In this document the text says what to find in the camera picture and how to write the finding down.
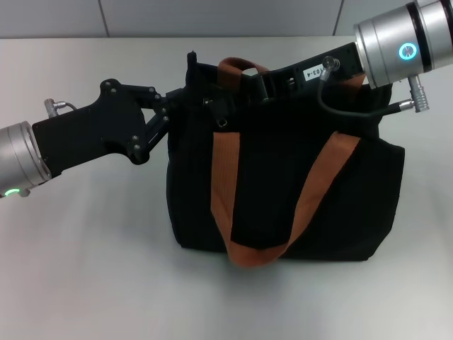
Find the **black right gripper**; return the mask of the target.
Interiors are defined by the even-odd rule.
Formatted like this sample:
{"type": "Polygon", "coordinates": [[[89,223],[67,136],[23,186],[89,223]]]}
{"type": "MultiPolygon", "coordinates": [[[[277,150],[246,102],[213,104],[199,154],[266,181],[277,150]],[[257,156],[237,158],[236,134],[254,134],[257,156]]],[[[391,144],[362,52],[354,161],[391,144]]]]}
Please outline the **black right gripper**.
{"type": "Polygon", "coordinates": [[[337,70],[331,72],[327,80],[329,86],[363,72],[357,46],[351,42],[288,67],[250,76],[249,92],[215,91],[207,97],[207,110],[216,123],[229,123],[239,111],[266,101],[314,96],[326,57],[338,61],[337,70]]]}

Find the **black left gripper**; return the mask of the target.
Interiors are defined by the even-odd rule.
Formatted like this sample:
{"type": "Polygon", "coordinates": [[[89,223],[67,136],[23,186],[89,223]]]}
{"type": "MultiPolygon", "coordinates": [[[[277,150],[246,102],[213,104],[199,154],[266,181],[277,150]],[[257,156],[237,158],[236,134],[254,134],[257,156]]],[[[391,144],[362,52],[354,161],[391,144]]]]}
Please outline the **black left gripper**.
{"type": "Polygon", "coordinates": [[[100,89],[91,105],[32,125],[52,177],[109,154],[121,154],[136,165],[146,163],[168,133],[170,110],[156,109],[148,123],[142,110],[177,104],[185,95],[185,89],[161,95],[153,86],[124,85],[115,79],[105,80],[100,89]]]}

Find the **black tote bag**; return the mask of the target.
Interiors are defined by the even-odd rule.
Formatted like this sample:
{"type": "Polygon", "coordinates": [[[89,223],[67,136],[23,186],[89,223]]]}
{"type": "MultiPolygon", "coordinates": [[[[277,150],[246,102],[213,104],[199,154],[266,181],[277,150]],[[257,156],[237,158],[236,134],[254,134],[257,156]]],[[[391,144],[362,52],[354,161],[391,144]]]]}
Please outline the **black tote bag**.
{"type": "Polygon", "coordinates": [[[379,136],[378,118],[331,115],[310,98],[250,107],[220,128],[205,100],[267,71],[241,58],[188,55],[185,95],[168,131],[166,198],[185,249],[236,265],[278,259],[365,261],[390,233],[406,151],[379,136]]]}

